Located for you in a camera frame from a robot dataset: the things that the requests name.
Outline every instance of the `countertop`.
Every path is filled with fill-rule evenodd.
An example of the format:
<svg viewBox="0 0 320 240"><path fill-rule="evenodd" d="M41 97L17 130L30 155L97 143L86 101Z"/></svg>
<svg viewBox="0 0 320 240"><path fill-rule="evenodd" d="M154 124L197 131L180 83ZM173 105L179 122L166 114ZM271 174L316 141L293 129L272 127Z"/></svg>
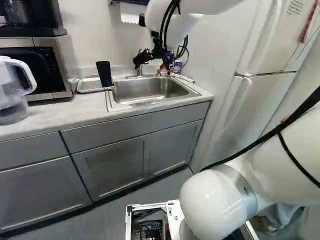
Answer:
<svg viewBox="0 0 320 240"><path fill-rule="evenodd" d="M182 82L201 95L119 111L107 111L105 92L75 94L69 101L31 105L28 117L14 124L0 126L0 142L201 103L214 98L212 93L197 84Z"/></svg>

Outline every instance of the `refrigerator door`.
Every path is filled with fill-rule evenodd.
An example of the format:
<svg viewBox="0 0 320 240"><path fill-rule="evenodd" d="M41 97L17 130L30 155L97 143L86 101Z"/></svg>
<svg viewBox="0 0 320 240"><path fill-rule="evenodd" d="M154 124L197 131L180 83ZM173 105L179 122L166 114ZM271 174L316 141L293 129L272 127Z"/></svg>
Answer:
<svg viewBox="0 0 320 240"><path fill-rule="evenodd" d="M234 77L230 92L235 94L221 111L224 128L210 151L211 163L235 154L259 138L295 76L295 72L290 72Z"/></svg>
<svg viewBox="0 0 320 240"><path fill-rule="evenodd" d="M320 26L316 0L265 1L256 15L251 35L242 53L236 72L244 76L297 71ZM308 19L304 43L300 36Z"/></svg>

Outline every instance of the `white kettle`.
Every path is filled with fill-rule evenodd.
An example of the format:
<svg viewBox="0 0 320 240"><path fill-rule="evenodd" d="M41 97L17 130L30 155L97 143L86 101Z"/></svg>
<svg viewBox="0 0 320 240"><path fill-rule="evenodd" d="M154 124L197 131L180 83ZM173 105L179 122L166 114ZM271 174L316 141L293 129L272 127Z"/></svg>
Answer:
<svg viewBox="0 0 320 240"><path fill-rule="evenodd" d="M29 84L27 89L22 88L14 67L24 72ZM25 95L36 88L35 77L25 62L0 56L0 125L16 123L28 115Z"/></svg>

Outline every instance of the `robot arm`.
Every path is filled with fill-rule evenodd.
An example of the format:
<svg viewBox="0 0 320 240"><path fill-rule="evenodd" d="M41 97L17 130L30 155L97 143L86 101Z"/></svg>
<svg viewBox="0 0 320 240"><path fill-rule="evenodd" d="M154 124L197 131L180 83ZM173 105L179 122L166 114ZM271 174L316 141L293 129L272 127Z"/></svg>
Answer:
<svg viewBox="0 0 320 240"><path fill-rule="evenodd" d="M222 240L273 204L319 205L319 122L317 104L280 136L188 179L179 199L193 234L200 240Z"/></svg>
<svg viewBox="0 0 320 240"><path fill-rule="evenodd" d="M227 11L243 0L150 0L140 25L152 31L154 48L138 54L133 63L137 69L142 63L162 59L167 70L181 55L175 55L178 45L186 47L186 37L203 15ZM172 10L172 16L166 15Z"/></svg>

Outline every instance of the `sink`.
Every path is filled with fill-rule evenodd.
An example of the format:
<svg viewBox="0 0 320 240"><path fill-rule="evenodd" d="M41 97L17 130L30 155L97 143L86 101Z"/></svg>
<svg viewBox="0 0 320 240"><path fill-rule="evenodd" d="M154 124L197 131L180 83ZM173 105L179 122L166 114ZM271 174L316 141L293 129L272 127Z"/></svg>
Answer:
<svg viewBox="0 0 320 240"><path fill-rule="evenodd" d="M189 92L170 77L123 79L114 82L113 98L119 104L136 104L185 96Z"/></svg>
<svg viewBox="0 0 320 240"><path fill-rule="evenodd" d="M109 112L201 95L177 77L167 75L114 77L113 82L114 88L105 93Z"/></svg>

